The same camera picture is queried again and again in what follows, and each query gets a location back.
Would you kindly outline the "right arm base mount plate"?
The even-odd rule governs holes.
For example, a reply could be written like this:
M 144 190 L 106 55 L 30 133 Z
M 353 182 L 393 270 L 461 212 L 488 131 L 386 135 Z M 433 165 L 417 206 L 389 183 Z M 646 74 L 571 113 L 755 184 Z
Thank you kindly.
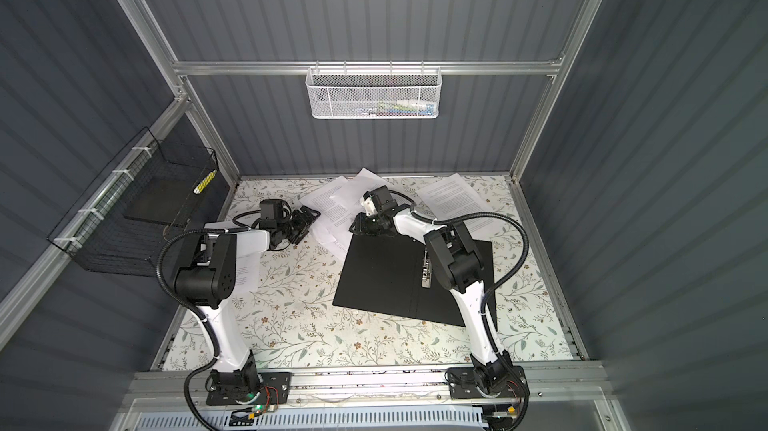
M 525 372 L 521 366 L 513 366 L 514 375 L 501 367 L 499 378 L 480 377 L 479 370 L 473 367 L 451 367 L 444 373 L 453 400 L 503 398 L 519 400 L 528 398 L 530 390 Z

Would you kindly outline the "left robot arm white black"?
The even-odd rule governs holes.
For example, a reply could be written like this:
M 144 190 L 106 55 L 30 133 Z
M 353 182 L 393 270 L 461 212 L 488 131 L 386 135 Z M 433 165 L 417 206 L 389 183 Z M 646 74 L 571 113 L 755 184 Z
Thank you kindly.
M 238 329 L 232 305 L 238 267 L 255 270 L 264 253 L 299 244 L 320 216 L 306 206 L 293 209 L 284 200 L 267 199 L 230 223 L 208 224 L 203 232 L 178 237 L 170 288 L 195 315 L 213 354 L 205 367 L 207 405 L 238 404 L 263 412 L 280 402 L 289 378 L 265 381 Z

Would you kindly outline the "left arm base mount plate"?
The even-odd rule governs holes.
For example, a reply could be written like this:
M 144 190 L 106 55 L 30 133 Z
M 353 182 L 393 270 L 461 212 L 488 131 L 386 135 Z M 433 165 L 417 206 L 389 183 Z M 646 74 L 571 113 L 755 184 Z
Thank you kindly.
M 246 376 L 240 372 L 212 371 L 205 382 L 208 406 L 282 405 L 287 402 L 292 374 L 288 372 L 259 373 Z

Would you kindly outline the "red folder black inside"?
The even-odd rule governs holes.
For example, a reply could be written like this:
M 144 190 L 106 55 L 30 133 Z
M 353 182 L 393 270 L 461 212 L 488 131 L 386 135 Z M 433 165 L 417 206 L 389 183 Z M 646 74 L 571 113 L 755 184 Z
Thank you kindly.
M 333 304 L 462 327 L 460 310 L 437 281 L 422 286 L 425 246 L 407 236 L 353 236 Z

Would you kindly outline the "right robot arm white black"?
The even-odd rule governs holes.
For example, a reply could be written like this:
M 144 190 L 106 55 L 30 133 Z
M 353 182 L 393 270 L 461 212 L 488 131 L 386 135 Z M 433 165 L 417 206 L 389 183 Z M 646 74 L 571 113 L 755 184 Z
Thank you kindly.
M 514 277 L 523 267 L 530 251 L 524 227 L 508 215 L 496 212 L 474 212 L 458 217 L 430 218 L 415 210 L 415 203 L 386 186 L 367 191 L 361 198 L 363 211 L 349 231 L 355 235 L 408 236 L 425 246 L 432 277 L 454 298 L 469 333 L 474 380 L 485 396 L 499 394 L 504 388 L 525 403 L 530 397 L 527 382 L 515 370 L 509 351 L 498 337 L 491 319 L 490 300 L 495 291 Z M 492 285 L 485 285 L 481 273 L 486 263 L 466 223 L 481 219 L 505 222 L 520 235 L 522 252 L 513 267 Z

